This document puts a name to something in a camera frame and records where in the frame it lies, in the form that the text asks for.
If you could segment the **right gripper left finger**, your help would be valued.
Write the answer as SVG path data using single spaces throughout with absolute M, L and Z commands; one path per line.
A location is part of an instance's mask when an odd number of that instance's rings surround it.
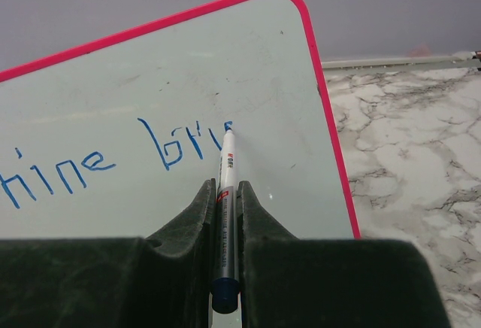
M 216 182 L 206 180 L 192 202 L 147 238 L 156 252 L 152 265 L 154 306 L 167 327 L 210 327 L 211 258 Z

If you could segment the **red-framed whiteboard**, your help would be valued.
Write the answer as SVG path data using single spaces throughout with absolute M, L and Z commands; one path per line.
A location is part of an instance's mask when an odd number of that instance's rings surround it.
M 1 73 L 1 236 L 147 236 L 219 172 L 299 238 L 359 237 L 303 0 L 219 0 Z

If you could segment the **blue whiteboard marker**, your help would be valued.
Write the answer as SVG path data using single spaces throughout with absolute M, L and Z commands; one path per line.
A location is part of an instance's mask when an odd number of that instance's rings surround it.
M 237 154 L 235 135 L 225 125 L 219 160 L 216 197 L 215 251 L 210 292 L 212 309 L 219 314 L 237 310 L 240 279 L 237 244 Z

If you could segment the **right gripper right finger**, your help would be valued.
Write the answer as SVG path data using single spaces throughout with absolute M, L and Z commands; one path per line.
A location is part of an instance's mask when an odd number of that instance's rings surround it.
M 244 248 L 247 241 L 258 239 L 298 240 L 288 229 L 266 211 L 249 181 L 241 181 L 237 190 L 238 266 L 240 277 L 240 308 L 242 327 L 248 327 Z

